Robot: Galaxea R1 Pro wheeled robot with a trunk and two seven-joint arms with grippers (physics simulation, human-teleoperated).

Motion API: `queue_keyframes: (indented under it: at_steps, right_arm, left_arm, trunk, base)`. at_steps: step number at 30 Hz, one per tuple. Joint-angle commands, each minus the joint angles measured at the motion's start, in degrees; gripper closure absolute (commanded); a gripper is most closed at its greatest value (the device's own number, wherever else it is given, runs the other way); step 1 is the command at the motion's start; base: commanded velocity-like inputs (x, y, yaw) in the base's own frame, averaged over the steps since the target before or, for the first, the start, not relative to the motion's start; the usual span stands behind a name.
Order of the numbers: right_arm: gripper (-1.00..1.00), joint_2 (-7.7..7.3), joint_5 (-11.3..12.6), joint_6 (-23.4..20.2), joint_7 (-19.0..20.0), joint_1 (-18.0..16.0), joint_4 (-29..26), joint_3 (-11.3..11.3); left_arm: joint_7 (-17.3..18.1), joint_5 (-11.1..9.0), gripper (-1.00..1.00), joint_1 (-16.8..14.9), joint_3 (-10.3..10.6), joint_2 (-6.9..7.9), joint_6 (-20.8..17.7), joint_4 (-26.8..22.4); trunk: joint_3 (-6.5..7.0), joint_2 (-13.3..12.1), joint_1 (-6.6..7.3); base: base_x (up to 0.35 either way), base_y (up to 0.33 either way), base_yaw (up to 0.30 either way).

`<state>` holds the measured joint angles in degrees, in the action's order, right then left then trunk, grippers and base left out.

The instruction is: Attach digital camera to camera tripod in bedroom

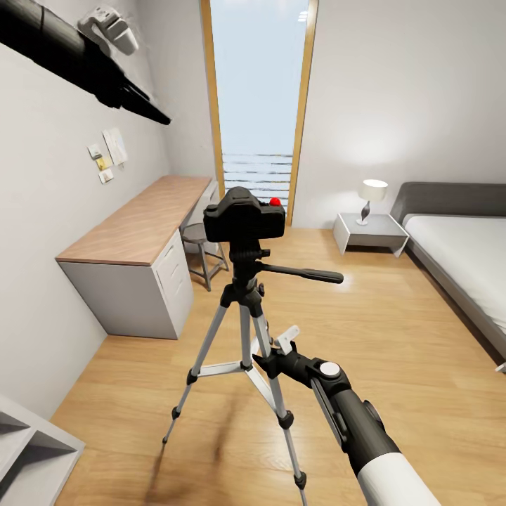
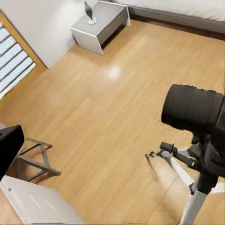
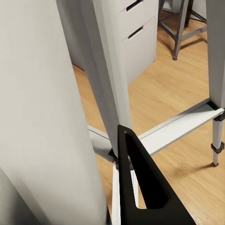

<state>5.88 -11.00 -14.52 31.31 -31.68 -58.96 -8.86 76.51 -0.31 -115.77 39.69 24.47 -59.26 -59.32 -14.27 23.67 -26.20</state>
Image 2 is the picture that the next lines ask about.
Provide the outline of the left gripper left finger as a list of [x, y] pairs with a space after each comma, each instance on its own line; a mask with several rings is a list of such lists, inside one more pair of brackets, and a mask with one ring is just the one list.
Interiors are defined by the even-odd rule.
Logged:
[[0, 181], [24, 143], [20, 125], [0, 130]]

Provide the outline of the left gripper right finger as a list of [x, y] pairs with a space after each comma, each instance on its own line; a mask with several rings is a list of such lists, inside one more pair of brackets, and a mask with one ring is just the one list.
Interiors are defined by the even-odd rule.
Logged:
[[225, 162], [225, 127], [221, 125], [214, 125], [211, 132], [210, 141]]

